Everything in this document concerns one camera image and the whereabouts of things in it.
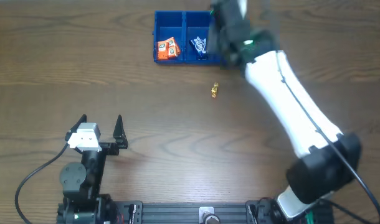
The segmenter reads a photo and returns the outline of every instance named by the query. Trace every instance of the blue candy wrapper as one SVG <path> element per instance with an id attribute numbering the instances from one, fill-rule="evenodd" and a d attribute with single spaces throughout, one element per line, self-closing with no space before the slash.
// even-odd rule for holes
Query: blue candy wrapper
<path id="1" fill-rule="evenodd" d="M 200 37 L 189 40 L 190 45 L 197 51 L 199 59 L 207 59 L 207 39 L 201 40 Z"/>

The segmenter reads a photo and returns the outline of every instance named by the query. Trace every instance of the cable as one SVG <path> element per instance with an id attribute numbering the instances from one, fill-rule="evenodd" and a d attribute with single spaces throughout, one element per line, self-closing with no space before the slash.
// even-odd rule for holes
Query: cable
<path id="1" fill-rule="evenodd" d="M 323 202 L 323 203 L 326 203 L 326 204 L 328 204 L 328 205 L 331 205 L 331 206 L 336 207 L 338 210 L 340 210 L 340 211 L 342 211 L 343 213 L 345 213 L 345 214 L 351 216 L 352 218 L 356 219 L 357 221 L 359 221 L 359 222 L 361 222 L 361 223 L 363 223 L 363 224 L 373 224 L 373 223 L 371 223 L 371 222 L 369 222 L 369 221 L 367 221 L 367 220 L 361 218 L 360 216 L 358 216 L 358 215 L 352 213 L 351 211 L 349 211 L 348 209 L 342 207 L 341 205 L 338 205 L 337 203 L 334 203 L 334 202 L 332 202 L 332 201 L 330 201 L 330 200 L 326 200 L 326 199 L 320 199 L 320 201 Z"/>
<path id="2" fill-rule="evenodd" d="M 54 162 L 56 159 L 58 159 L 63 153 L 64 151 L 67 149 L 68 147 L 68 143 L 65 144 L 65 146 L 63 147 L 63 149 L 51 160 L 49 160 L 48 162 L 46 162 L 45 164 L 41 165 L 40 167 L 38 167 L 36 170 L 32 171 L 26 178 L 24 178 L 24 180 L 21 181 L 20 185 L 18 185 L 18 188 L 16 190 L 16 195 L 14 197 L 14 204 L 16 205 L 16 210 L 18 212 L 18 214 L 20 215 L 20 217 L 24 220 L 25 223 L 31 223 L 26 217 L 25 215 L 22 213 L 21 209 L 20 209 L 20 205 L 18 204 L 18 195 L 20 194 L 20 190 L 22 188 L 22 186 L 27 182 L 27 180 L 29 180 L 33 175 L 35 175 L 37 172 L 39 172 L 40 170 L 42 170 L 43 168 L 47 167 L 49 164 L 51 164 L 52 162 Z"/>
<path id="3" fill-rule="evenodd" d="M 305 115 L 308 117 L 308 119 L 310 120 L 310 122 L 314 125 L 314 127 L 316 128 L 316 131 L 325 139 L 325 141 L 330 145 L 331 148 L 333 148 L 334 152 L 337 154 L 337 156 L 341 159 L 341 162 L 348 168 L 348 170 L 352 173 L 353 177 L 359 182 L 360 186 L 362 186 L 363 190 L 366 192 L 366 194 L 369 196 L 371 202 L 373 203 L 373 205 L 376 207 L 376 210 L 377 210 L 377 213 L 378 213 L 378 216 L 379 216 L 379 224 L 380 224 L 380 204 L 378 203 L 377 199 L 375 198 L 375 196 L 373 195 L 373 193 L 371 193 L 370 189 L 368 188 L 368 186 L 364 183 L 364 181 L 362 180 L 362 178 L 358 175 L 358 173 L 356 173 L 356 171 L 352 168 L 352 166 L 348 163 L 348 161 L 345 159 L 345 157 L 340 153 L 340 151 L 337 149 L 337 147 L 331 142 L 331 140 L 326 136 L 326 134 L 321 130 L 321 128 L 317 125 L 317 123 L 313 120 L 313 118 L 310 116 L 310 114 L 308 113 L 308 111 L 305 109 L 305 107 L 302 105 L 302 103 L 300 102 L 300 100 L 297 98 L 297 96 L 294 94 L 294 92 L 292 92 L 292 89 L 291 87 L 288 85 L 288 83 L 286 82 L 285 80 L 285 76 L 283 75 L 282 73 L 282 69 L 281 69 L 281 66 L 280 66 L 280 61 L 278 59 L 278 51 L 276 51 L 276 61 L 277 61 L 277 68 L 278 68 L 278 71 L 280 72 L 280 75 L 282 76 L 283 80 L 282 82 L 287 86 L 288 90 L 290 91 L 290 93 L 292 94 L 292 96 L 294 97 L 294 99 L 297 101 L 297 103 L 300 105 L 301 109 L 303 110 L 303 112 L 305 113 Z"/>

